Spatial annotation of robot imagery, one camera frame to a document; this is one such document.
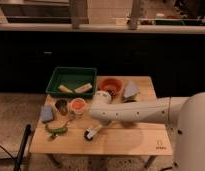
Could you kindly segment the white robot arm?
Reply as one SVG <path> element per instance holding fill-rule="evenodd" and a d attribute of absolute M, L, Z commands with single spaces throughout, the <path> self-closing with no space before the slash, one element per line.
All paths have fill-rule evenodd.
<path fill-rule="evenodd" d="M 93 96 L 89 115 L 100 124 L 87 130 L 86 139 L 92 139 L 112 121 L 176 124 L 173 171 L 205 171 L 205 92 L 140 102 L 111 101 L 106 91 Z"/>

